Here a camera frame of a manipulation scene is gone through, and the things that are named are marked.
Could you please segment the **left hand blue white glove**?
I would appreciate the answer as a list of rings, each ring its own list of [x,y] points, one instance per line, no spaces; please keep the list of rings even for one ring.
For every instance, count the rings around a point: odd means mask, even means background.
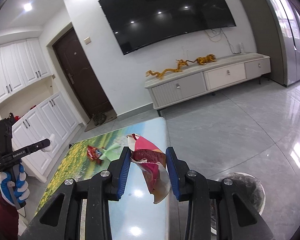
[[[3,199],[15,207],[24,204],[30,195],[29,184],[26,181],[26,173],[23,165],[19,164],[17,176],[10,172],[0,173],[0,193]]]

